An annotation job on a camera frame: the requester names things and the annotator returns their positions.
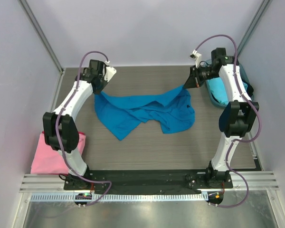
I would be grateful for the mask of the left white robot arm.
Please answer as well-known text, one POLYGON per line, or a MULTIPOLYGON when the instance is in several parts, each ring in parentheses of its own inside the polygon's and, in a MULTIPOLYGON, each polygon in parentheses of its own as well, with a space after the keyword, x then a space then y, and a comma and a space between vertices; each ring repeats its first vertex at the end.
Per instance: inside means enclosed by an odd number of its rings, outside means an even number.
POLYGON ((64 101, 43 115, 45 144, 57 151, 68 168, 65 188, 86 190, 91 185, 90 170, 79 151, 76 117, 91 95, 99 95, 116 74, 108 62, 91 59, 89 66, 79 70, 73 87, 64 101))

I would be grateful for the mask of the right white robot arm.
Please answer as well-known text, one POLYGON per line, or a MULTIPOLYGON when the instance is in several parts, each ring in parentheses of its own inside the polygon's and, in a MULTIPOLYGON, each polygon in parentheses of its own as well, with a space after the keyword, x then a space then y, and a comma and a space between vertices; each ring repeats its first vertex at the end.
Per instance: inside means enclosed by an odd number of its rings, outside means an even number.
POLYGON ((187 179, 191 189, 231 188, 230 164, 235 149, 245 135, 250 132, 259 110, 258 102, 253 102, 245 90, 240 76, 239 63, 235 56, 228 56, 225 48, 211 52, 211 64, 201 66, 202 55, 194 50, 191 58, 195 65, 190 67, 190 75, 185 89, 199 88, 206 80, 220 78, 226 90, 228 104, 223 110, 218 126, 221 138, 217 151, 202 174, 189 174, 187 179))

